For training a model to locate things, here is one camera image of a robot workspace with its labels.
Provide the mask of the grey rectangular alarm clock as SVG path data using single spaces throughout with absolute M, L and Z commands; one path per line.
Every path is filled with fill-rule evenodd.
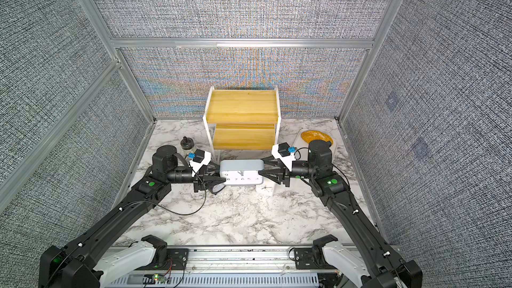
M 263 183 L 263 176 L 259 174 L 261 170 L 264 170 L 261 159 L 223 160 L 219 174 L 225 179 L 226 186 L 253 186 Z

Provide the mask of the small white square alarm clock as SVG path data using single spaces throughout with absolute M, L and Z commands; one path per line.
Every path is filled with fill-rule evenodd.
M 272 197 L 275 193 L 275 186 L 274 185 L 258 185 L 256 187 L 256 192 L 263 196 Z

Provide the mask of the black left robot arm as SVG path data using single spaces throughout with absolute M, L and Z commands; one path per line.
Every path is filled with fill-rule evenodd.
M 195 192 L 225 183 L 210 153 L 198 149 L 186 161 L 176 147 L 164 145 L 153 154 L 152 165 L 129 193 L 100 221 L 63 247 L 52 245 L 41 256 L 39 287 L 105 287 L 133 269 L 167 262 L 167 244 L 144 237 L 117 261 L 102 261 L 107 250 L 140 217 L 159 206 L 174 184 L 190 183 Z

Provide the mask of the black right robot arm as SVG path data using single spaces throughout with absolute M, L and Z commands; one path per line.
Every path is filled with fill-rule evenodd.
M 337 237 L 327 235 L 313 242 L 318 265 L 335 267 L 356 287 L 421 287 L 423 272 L 413 260 L 405 261 L 382 237 L 360 208 L 349 181 L 333 164 L 328 141 L 309 143 L 307 160 L 287 143 L 274 145 L 263 161 L 270 169 L 258 173 L 278 185 L 289 186 L 292 177 L 305 181 L 314 196 L 341 223 L 359 255 L 346 251 Z

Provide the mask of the white and wood shelf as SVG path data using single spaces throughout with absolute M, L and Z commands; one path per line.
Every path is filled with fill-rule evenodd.
M 279 138 L 279 90 L 216 89 L 212 86 L 203 124 L 212 153 L 269 151 Z

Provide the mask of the white cutting board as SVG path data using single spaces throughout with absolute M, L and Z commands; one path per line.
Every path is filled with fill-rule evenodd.
M 307 159 L 308 156 L 308 147 L 312 141 L 321 140 L 330 142 L 331 146 L 329 149 L 333 154 L 337 149 L 337 141 L 327 133 L 322 131 L 314 130 L 314 129 L 302 129 L 295 137 L 292 147 L 298 149 L 300 155 L 296 155 L 297 159 L 301 157 L 301 159 Z

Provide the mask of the oval bread loaf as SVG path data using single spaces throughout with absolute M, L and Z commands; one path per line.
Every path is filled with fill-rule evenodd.
M 303 131 L 301 132 L 300 137 L 308 145 L 312 141 L 325 141 L 330 143 L 330 145 L 334 144 L 333 138 L 330 135 L 318 130 Z

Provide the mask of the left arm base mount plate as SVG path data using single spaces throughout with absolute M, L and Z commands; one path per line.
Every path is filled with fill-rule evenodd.
M 172 271 L 185 270 L 189 260 L 189 249 L 186 248 L 167 248 L 166 256 L 163 262 L 158 265 L 158 269 L 171 269 Z

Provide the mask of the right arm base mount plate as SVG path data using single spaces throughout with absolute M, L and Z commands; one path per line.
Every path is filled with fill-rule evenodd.
M 288 257 L 295 263 L 298 270 L 334 270 L 335 267 L 320 260 L 320 257 L 313 253 L 311 247 L 296 248 L 292 247 L 288 251 Z

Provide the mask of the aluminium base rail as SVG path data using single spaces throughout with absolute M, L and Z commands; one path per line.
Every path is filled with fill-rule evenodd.
M 102 261 L 117 261 L 138 244 L 112 247 Z M 354 245 L 341 245 L 359 255 Z M 105 287 L 356 287 L 336 268 L 296 269 L 288 257 L 292 247 L 313 245 L 169 246 L 189 249 L 185 270 L 160 270 L 156 263 L 151 263 L 131 270 Z

